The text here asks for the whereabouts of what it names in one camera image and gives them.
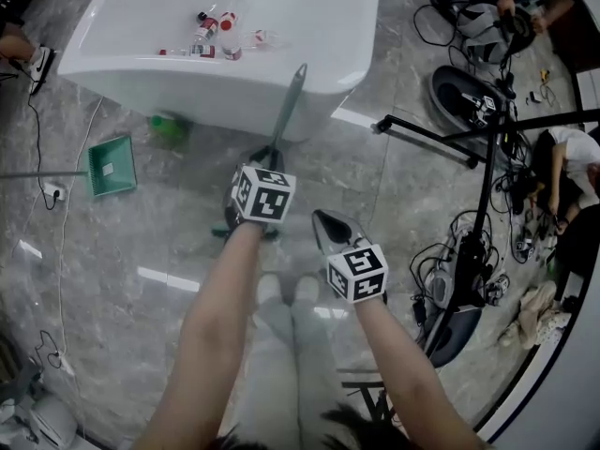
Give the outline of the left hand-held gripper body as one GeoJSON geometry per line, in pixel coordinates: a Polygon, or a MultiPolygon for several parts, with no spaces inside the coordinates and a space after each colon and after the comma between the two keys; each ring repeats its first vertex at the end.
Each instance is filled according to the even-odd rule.
{"type": "Polygon", "coordinates": [[[281,224],[295,190],[293,175],[252,165],[238,166],[225,194],[225,221],[229,227],[248,221],[263,226],[281,224]]]}

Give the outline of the grey hand-held gripper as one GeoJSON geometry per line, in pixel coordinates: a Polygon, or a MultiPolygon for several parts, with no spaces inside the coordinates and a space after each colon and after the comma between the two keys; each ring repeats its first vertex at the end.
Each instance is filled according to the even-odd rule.
{"type": "Polygon", "coordinates": [[[474,97],[461,93],[463,99],[463,115],[475,128],[486,128],[488,119],[497,112],[495,101],[492,97],[474,97]]]}
{"type": "Polygon", "coordinates": [[[497,307],[510,286],[510,278],[505,273],[491,280],[485,288],[485,297],[488,305],[497,307]]]}

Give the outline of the white rounded appliance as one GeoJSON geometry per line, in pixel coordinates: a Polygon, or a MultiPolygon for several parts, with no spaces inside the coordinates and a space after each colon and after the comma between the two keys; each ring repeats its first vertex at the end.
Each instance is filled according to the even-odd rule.
{"type": "Polygon", "coordinates": [[[45,395],[33,404],[29,413],[47,443],[56,450],[68,450],[71,447],[78,423],[60,398],[52,394],[45,395]]]}

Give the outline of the dark grey floor machine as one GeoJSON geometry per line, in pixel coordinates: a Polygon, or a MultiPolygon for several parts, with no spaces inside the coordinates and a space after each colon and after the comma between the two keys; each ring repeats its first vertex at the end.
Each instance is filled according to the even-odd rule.
{"type": "Polygon", "coordinates": [[[33,359],[28,359],[19,374],[8,382],[0,382],[0,404],[19,404],[28,393],[30,386],[39,381],[42,367],[33,359]]]}

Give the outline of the white desk with black trim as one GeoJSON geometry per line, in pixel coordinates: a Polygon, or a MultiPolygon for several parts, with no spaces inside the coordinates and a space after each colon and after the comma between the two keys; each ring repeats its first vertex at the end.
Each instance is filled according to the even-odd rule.
{"type": "Polygon", "coordinates": [[[586,259],[576,285],[580,307],[559,342],[533,351],[475,426],[497,450],[600,447],[600,220],[566,233],[569,267],[586,259]]]}

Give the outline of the white rounded island table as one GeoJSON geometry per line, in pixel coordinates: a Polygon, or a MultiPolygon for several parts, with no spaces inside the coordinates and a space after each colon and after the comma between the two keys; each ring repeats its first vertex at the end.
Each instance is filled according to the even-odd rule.
{"type": "Polygon", "coordinates": [[[146,116],[175,114],[202,125],[270,135],[294,72],[307,63],[302,92],[283,133],[290,142],[322,130],[365,79],[379,0],[246,0],[240,38],[273,30],[290,42],[278,51],[242,48],[225,58],[161,56],[186,48],[200,12],[219,23],[223,0],[92,0],[59,74],[146,116]]]}

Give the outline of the black wheeled stand base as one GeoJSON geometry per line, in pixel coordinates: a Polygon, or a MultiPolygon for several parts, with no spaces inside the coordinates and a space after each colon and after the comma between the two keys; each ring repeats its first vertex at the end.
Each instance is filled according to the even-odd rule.
{"type": "Polygon", "coordinates": [[[416,124],[397,118],[392,114],[387,114],[382,120],[372,124],[370,128],[375,134],[387,134],[400,140],[408,140],[410,143],[418,145],[423,144],[421,141],[409,138],[402,133],[392,130],[392,126],[404,128],[425,139],[429,139],[439,145],[459,152],[467,158],[468,167],[474,169],[480,162],[488,164],[489,157],[482,157],[470,148],[460,144],[461,141],[477,140],[479,138],[488,137],[495,142],[495,137],[497,135],[589,122],[600,122],[600,109],[556,113],[521,121],[512,121],[509,117],[505,117],[501,123],[490,124],[483,129],[459,131],[458,133],[449,135],[434,133],[423,127],[417,126],[416,124]]]}

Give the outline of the black oval tub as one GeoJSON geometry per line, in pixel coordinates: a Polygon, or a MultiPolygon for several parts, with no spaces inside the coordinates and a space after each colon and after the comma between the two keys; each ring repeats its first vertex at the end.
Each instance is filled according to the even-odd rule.
{"type": "Polygon", "coordinates": [[[455,128],[470,131],[475,128],[463,115],[461,93],[477,98],[489,96],[494,99],[497,112],[488,119],[488,124],[499,123],[507,111],[506,99],[489,83],[480,80],[465,70],[453,66],[435,69],[428,79],[430,99],[438,112],[455,128]]]}

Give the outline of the green plastic bottle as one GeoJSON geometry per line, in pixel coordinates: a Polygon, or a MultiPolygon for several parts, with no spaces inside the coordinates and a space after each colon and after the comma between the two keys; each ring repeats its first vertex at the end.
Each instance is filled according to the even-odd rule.
{"type": "Polygon", "coordinates": [[[150,128],[157,143],[169,150],[188,147],[192,124],[175,114],[155,114],[149,119],[150,128]]]}

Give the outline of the person's light grey trousers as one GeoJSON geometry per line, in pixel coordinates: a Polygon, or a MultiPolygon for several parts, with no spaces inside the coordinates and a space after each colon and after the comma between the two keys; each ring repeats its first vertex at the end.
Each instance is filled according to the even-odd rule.
{"type": "Polygon", "coordinates": [[[254,314],[257,329],[235,404],[234,434],[269,450],[329,450],[351,443],[341,424],[323,417],[346,400],[323,320],[312,298],[291,305],[275,297],[254,314]]]}

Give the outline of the person's left white shoe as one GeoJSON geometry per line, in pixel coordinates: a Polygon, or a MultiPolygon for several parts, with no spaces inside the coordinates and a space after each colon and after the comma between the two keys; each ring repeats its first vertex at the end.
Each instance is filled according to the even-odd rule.
{"type": "Polygon", "coordinates": [[[281,284],[276,274],[263,274],[258,282],[256,291],[257,304],[282,302],[281,284]]]}

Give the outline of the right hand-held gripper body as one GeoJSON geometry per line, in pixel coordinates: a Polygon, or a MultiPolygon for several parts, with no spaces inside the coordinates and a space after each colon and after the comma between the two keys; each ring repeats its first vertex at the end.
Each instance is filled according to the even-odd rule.
{"type": "Polygon", "coordinates": [[[383,296],[388,273],[379,245],[355,248],[326,259],[327,283],[352,304],[383,296]]]}

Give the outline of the clear red label bottle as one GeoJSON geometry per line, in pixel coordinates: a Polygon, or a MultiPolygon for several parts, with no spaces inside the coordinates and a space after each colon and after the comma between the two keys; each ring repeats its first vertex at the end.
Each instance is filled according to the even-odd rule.
{"type": "Polygon", "coordinates": [[[157,54],[161,56],[185,56],[214,59],[216,57],[216,48],[213,45],[192,44],[186,48],[160,49],[157,54]]]}
{"type": "Polygon", "coordinates": [[[235,13],[227,11],[221,15],[218,39],[226,59],[236,61],[241,58],[242,45],[235,13]]]}
{"type": "Polygon", "coordinates": [[[245,33],[241,38],[241,47],[244,50],[278,51],[290,47],[290,42],[273,30],[253,30],[245,33]]]}
{"type": "Polygon", "coordinates": [[[193,34],[192,45],[210,45],[218,31],[218,20],[205,12],[197,15],[198,26],[193,34]]]}

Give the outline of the green long-handled dustpan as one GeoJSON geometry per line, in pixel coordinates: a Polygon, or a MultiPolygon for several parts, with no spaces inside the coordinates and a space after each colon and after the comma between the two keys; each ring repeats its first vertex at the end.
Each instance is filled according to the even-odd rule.
{"type": "Polygon", "coordinates": [[[81,170],[0,173],[0,180],[55,176],[83,176],[95,198],[134,190],[137,177],[130,136],[119,136],[89,147],[84,152],[81,170]]]}

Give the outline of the black metal rack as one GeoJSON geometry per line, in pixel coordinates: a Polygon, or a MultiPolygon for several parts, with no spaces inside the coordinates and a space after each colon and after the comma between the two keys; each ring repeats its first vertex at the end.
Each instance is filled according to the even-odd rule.
{"type": "Polygon", "coordinates": [[[383,379],[376,369],[339,368],[347,399],[373,421],[382,421],[402,428],[383,379]]]}

